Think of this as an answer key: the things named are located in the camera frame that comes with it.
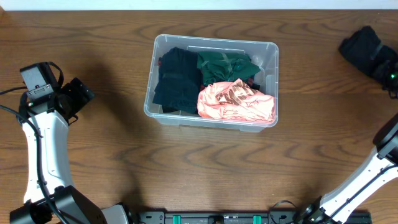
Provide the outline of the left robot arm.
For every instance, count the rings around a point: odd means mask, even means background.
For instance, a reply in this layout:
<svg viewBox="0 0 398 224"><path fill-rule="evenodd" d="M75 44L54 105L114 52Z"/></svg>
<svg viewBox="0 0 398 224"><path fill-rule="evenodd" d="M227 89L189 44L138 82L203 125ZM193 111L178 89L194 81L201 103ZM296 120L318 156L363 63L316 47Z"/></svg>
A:
<svg viewBox="0 0 398 224"><path fill-rule="evenodd" d="M27 82L16 114L27 138L29 175L24 204L10 212L11 223L132 223L127 206L99 208L73 183L67 151L69 119L75 117L94 93L79 79Z"/></svg>

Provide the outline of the black shirt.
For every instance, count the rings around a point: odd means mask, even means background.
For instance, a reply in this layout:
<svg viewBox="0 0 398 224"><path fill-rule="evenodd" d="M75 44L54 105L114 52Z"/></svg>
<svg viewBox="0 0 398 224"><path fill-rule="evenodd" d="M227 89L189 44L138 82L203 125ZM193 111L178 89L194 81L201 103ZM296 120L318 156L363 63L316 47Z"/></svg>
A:
<svg viewBox="0 0 398 224"><path fill-rule="evenodd" d="M162 112L163 113L174 113L174 112L178 112L178 109L162 105Z"/></svg>

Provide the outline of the dark green garment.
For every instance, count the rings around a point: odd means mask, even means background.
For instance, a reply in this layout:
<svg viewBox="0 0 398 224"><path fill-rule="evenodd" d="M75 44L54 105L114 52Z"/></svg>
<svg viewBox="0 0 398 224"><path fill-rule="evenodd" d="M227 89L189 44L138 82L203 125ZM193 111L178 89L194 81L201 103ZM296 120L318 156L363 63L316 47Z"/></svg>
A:
<svg viewBox="0 0 398 224"><path fill-rule="evenodd" d="M197 68L201 71L204 86L217 82L246 82L261 71L247 54L213 51L198 52Z"/></svg>

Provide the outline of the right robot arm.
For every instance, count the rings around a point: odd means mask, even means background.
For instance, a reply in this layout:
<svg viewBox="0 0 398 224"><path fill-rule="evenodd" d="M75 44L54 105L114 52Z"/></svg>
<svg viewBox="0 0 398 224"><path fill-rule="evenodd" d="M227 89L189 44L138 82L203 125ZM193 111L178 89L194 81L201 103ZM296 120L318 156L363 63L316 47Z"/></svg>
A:
<svg viewBox="0 0 398 224"><path fill-rule="evenodd" d="M365 59L352 65L397 99L397 57ZM397 178L397 115L375 135L366 160L335 190L319 197L296 216L302 223L345 223L353 211L384 184Z"/></svg>

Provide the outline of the pink shirt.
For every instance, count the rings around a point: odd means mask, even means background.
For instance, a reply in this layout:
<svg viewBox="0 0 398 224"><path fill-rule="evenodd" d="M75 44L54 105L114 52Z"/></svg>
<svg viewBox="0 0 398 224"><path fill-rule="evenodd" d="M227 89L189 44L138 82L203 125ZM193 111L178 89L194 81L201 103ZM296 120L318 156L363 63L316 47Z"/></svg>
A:
<svg viewBox="0 0 398 224"><path fill-rule="evenodd" d="M217 82L199 93L197 110L203 118L272 123L275 98L252 89L241 79Z"/></svg>

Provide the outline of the black garment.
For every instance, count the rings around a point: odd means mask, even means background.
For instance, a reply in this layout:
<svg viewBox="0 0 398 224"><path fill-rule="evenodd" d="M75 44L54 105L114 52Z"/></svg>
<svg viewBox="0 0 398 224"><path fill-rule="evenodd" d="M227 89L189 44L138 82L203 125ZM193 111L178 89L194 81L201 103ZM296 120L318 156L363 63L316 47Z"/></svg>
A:
<svg viewBox="0 0 398 224"><path fill-rule="evenodd" d="M371 26L345 38L338 51L365 75L383 85L397 86L397 52L384 45Z"/></svg>

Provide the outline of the dark navy garment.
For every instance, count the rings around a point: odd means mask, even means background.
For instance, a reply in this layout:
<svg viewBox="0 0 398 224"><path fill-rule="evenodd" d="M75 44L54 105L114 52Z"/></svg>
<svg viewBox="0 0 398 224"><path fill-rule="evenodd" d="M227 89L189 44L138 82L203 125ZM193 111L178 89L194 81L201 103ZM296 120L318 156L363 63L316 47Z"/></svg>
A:
<svg viewBox="0 0 398 224"><path fill-rule="evenodd" d="M196 114L202 81L197 60L196 52L178 47L160 57L158 84L152 102Z"/></svg>

